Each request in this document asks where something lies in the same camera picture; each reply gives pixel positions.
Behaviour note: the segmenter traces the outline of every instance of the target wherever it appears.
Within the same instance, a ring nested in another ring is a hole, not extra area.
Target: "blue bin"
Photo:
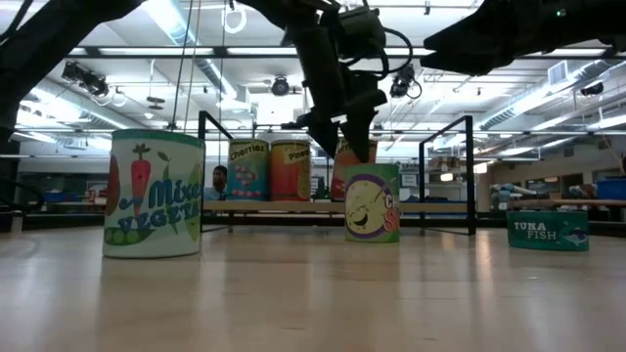
[[[598,199],[626,200],[626,179],[599,181]]]

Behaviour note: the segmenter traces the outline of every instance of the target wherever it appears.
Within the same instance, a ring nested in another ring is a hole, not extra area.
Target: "wooden floor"
[[[202,256],[102,259],[102,229],[0,236],[0,351],[623,351],[626,241],[511,249],[236,229]]]

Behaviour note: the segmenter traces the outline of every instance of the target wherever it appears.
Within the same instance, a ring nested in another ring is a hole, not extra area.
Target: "ceiling duct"
[[[167,34],[172,43],[178,46],[186,46],[192,50],[195,46],[201,46],[196,40],[196,33],[189,27],[187,20],[182,16],[180,6],[176,0],[150,0],[144,3],[144,8],[156,24]],[[196,67],[206,76],[209,82],[220,89],[223,99],[236,100],[237,90],[222,75],[217,66],[209,59],[194,59]]]
[[[608,71],[621,66],[621,60],[596,60],[591,63],[563,61],[548,70],[549,76],[512,97],[502,106],[484,114],[474,129],[488,130],[525,112],[536,109],[560,93],[584,88]]]
[[[31,93],[34,92],[33,95],[36,96],[37,90],[41,90],[48,95],[57,97],[56,99],[61,99],[75,106],[76,110],[78,110],[81,114],[87,115],[85,122],[91,121],[92,119],[89,118],[89,116],[91,116],[95,119],[105,122],[108,126],[111,126],[113,128],[146,128],[146,126],[135,121],[134,119],[126,117],[113,110],[109,110],[105,107],[101,107],[92,102],[89,98],[74,93],[66,87],[54,83],[49,79],[43,79],[41,82],[39,82],[39,84],[37,84],[37,86],[31,91]]]

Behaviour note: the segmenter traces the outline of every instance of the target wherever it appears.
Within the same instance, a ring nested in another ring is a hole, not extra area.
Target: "ceiling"
[[[370,0],[369,2],[372,7],[380,8],[380,19],[385,26],[403,32],[416,48],[422,46],[426,37],[470,15],[481,3],[479,0],[431,0],[431,11],[427,16],[425,15],[425,2],[420,0]],[[0,28],[2,30],[9,25],[20,3],[21,1],[0,0]],[[40,7],[42,3],[45,2],[36,1],[33,10]],[[180,12],[183,20],[190,19],[190,29],[197,34],[198,43],[202,46],[274,47],[279,45],[283,37],[281,30],[248,7],[241,7],[246,12],[245,26],[241,31],[233,34],[226,32],[222,25],[223,1],[197,0],[193,2],[193,9],[190,9],[192,8],[191,1],[172,0],[172,3],[177,6],[177,11]],[[172,47],[174,45],[172,40],[163,31],[162,25],[157,24],[155,15],[151,16],[147,7],[148,5],[144,4],[121,20],[99,25],[82,41],[80,46]],[[159,14],[165,17],[170,15],[171,13],[168,14],[167,11]],[[238,14],[229,15],[230,26],[238,24],[241,19],[238,16]],[[403,43],[395,37],[387,38],[387,46],[402,45]],[[601,46],[599,42],[588,42],[581,43],[576,48],[599,46]],[[224,125],[229,129],[249,129],[254,114],[258,123],[282,123],[292,120],[294,111],[301,110],[304,106],[303,95],[276,98],[269,93],[267,81],[272,81],[276,75],[286,76],[293,86],[301,85],[302,71],[298,60],[292,57],[211,60],[230,84],[239,87],[239,100],[244,103],[258,104],[257,111],[249,108],[242,109],[241,106],[231,109],[226,105],[223,106],[224,109],[221,109],[218,104],[219,94],[191,59],[155,60],[152,78],[150,59],[70,60],[104,75],[112,92],[115,88],[123,92],[123,95],[113,96],[111,93],[108,97],[97,100],[99,105],[105,105],[104,109],[111,111],[113,116],[117,116],[115,114],[117,113],[141,125],[153,128],[163,128],[174,120],[180,128],[196,129],[199,111],[208,110],[223,119]],[[420,70],[418,80],[423,86],[422,96],[417,100],[390,99],[388,104],[379,108],[380,113],[375,123],[382,124],[385,129],[437,130],[464,114],[474,115],[479,120],[486,112],[505,106],[516,95],[522,94],[545,80],[548,68],[558,64],[559,61],[551,60],[550,56],[526,58],[510,66],[495,69],[481,77],[468,77],[433,69]],[[391,66],[400,66],[402,63],[401,59],[390,61]],[[65,62],[59,63],[49,73],[47,79],[67,87],[62,79],[65,64]],[[414,64],[418,66],[419,61],[414,60]],[[376,68],[378,66],[377,62],[365,62],[357,67]],[[389,91],[392,78],[388,77],[380,84],[383,91]],[[612,73],[611,76],[605,78],[605,81],[607,97],[622,92],[624,79],[621,71]],[[70,86],[68,90],[88,102],[89,97],[84,90],[76,86]],[[63,93],[59,98],[63,99],[67,94],[70,93]],[[150,103],[146,100],[148,96],[165,99],[166,102],[162,105],[163,110],[149,110]],[[581,105],[603,99],[603,96],[578,100],[573,97],[574,94],[571,91],[563,92],[552,97],[546,104],[525,111],[525,115],[536,117],[528,121],[545,121],[577,110]],[[152,113],[154,117],[148,119],[146,112]],[[589,113],[588,120],[593,114],[593,111]],[[509,129],[526,130],[533,127],[532,124],[525,123],[524,118],[517,117],[515,120],[518,120],[518,123],[508,124]],[[48,125],[41,123],[36,127],[57,128],[59,123],[51,121]],[[409,147],[406,143],[419,141],[423,137],[407,136],[401,142],[389,143],[392,145],[392,150],[388,152],[398,155],[407,154],[403,151]],[[493,141],[493,138],[483,142],[485,146],[502,143],[499,140]]]

